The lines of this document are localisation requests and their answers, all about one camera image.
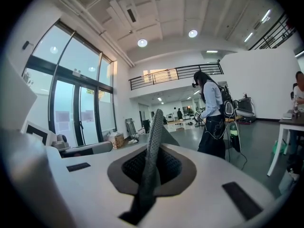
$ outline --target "black metal railing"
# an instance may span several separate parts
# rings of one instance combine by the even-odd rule
[[[208,63],[165,69],[156,73],[131,78],[129,81],[131,90],[134,90],[172,80],[190,78],[197,71],[202,71],[208,75],[224,74],[219,63]]]
[[[296,32],[285,13],[249,50],[277,48]]]

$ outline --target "light blue shirt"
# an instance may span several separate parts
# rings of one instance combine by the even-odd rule
[[[212,81],[207,81],[204,85],[204,96],[206,100],[206,110],[200,115],[201,118],[206,118],[211,115],[220,115],[220,105],[223,104],[222,94],[219,87]]]

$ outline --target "large window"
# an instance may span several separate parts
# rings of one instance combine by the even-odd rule
[[[27,120],[64,134],[72,147],[116,131],[112,62],[61,22],[38,43],[23,77],[38,96]]]

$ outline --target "long black hair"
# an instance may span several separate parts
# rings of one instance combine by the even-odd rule
[[[204,96],[204,86],[205,86],[207,80],[212,81],[212,82],[215,83],[217,86],[218,86],[218,84],[217,84],[216,82],[214,82],[214,80],[213,80],[208,74],[205,74],[205,73],[202,72],[202,71],[197,71],[197,72],[194,74],[193,79],[194,79],[194,81],[195,81],[195,85],[197,85],[197,86],[199,85],[199,84],[198,84],[198,80],[200,81],[200,83],[201,83],[201,89],[202,89],[200,95],[201,95],[201,98],[202,98],[203,102],[206,103],[206,99],[205,99],[205,96]]]

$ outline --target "cardboard box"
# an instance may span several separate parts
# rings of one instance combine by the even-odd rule
[[[109,136],[109,141],[112,143],[112,145],[113,145],[113,148],[114,149],[118,149],[118,148],[120,148],[120,147],[122,147],[124,144],[124,134],[123,133],[120,133],[120,134],[118,134],[118,135],[116,135],[116,136]]]

